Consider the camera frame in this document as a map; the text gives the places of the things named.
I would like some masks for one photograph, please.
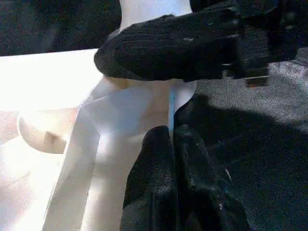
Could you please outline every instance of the white surface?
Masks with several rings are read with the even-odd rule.
[[[80,229],[100,135],[80,111],[46,213],[44,231]]]
[[[191,13],[189,0],[120,0],[122,21],[120,30],[166,14],[175,16]]]
[[[21,137],[0,146],[0,231],[41,229],[62,161]]]
[[[168,123],[169,87],[142,83],[80,108],[43,230],[75,231],[81,224],[82,230],[116,230],[127,173],[142,139]]]
[[[0,111],[80,106],[103,77],[96,51],[0,57]]]

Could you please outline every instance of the dark gray fabric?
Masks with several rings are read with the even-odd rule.
[[[228,169],[256,230],[307,230],[308,64],[271,64],[268,87],[244,80],[201,80],[176,113]]]

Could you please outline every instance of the black cloth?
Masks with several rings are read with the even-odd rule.
[[[122,231],[247,231],[242,204],[231,179],[188,126],[174,133],[156,127],[144,137],[128,176]]]
[[[307,230],[308,51],[271,64],[267,87],[244,80],[199,81],[175,115],[203,138],[228,171],[256,230]]]

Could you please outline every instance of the black glove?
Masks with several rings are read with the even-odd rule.
[[[199,135],[181,126],[150,130],[127,181],[122,231],[246,231],[240,202],[225,170],[207,154]]]

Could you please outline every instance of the black background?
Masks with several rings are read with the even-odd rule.
[[[191,6],[198,11],[217,1]],[[304,15],[308,1],[298,2]],[[1,0],[0,56],[98,48],[120,22],[118,0]]]

